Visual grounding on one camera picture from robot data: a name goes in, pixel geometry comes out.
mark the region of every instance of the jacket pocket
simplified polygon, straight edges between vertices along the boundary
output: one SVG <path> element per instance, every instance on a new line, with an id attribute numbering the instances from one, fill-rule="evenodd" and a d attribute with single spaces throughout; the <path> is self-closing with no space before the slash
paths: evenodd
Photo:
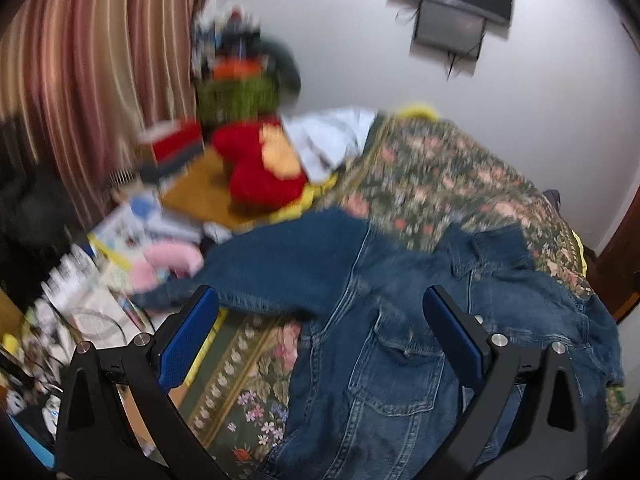
<path id="1" fill-rule="evenodd" d="M 428 412 L 443 367 L 433 335 L 415 333 L 403 314 L 383 309 L 360 351 L 349 391 L 382 415 Z"/>

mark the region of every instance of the green basket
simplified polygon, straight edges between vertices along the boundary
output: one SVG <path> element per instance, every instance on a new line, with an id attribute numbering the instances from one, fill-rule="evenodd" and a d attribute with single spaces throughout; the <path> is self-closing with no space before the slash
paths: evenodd
<path id="1" fill-rule="evenodd" d="M 220 124 L 257 119 L 278 108 L 276 82 L 266 76 L 230 81 L 199 81 L 198 119 L 203 124 Z"/>

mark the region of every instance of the stuffed toy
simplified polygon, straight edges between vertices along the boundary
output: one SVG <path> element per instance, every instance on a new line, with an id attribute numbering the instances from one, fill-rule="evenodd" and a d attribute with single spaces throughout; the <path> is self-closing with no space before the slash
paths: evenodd
<path id="1" fill-rule="evenodd" d="M 212 145 L 230 168 L 234 202 L 276 211 L 302 195 L 306 174 L 279 120 L 222 126 Z"/>

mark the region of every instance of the jacket sleeve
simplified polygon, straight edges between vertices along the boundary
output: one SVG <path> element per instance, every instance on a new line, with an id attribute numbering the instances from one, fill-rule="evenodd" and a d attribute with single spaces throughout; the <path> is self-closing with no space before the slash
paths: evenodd
<path id="1" fill-rule="evenodd" d="M 259 314 L 327 317 L 344 294 L 369 226 L 332 208 L 258 228 L 213 248 L 193 278 L 133 295 L 147 310 L 175 308 L 201 284 L 220 303 Z"/>

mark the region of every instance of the metal bolt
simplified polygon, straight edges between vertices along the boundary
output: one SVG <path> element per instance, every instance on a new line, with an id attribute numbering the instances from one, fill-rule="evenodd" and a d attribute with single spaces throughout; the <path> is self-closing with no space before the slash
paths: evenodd
<path id="1" fill-rule="evenodd" d="M 146 332 L 142 332 L 133 338 L 133 344 L 135 346 L 145 346 L 149 341 L 151 341 L 151 336 Z"/>
<path id="2" fill-rule="evenodd" d="M 491 342 L 496 346 L 507 346 L 509 340 L 502 334 L 493 334 L 491 336 Z"/>
<path id="3" fill-rule="evenodd" d="M 78 346 L 76 346 L 76 352 L 78 352 L 79 354 L 86 354 L 91 348 L 91 343 L 89 343 L 88 341 L 81 341 L 78 343 Z"/>
<path id="4" fill-rule="evenodd" d="M 556 354 L 564 354 L 566 352 L 566 346 L 559 341 L 554 341 L 551 343 L 551 348 L 554 350 Z"/>

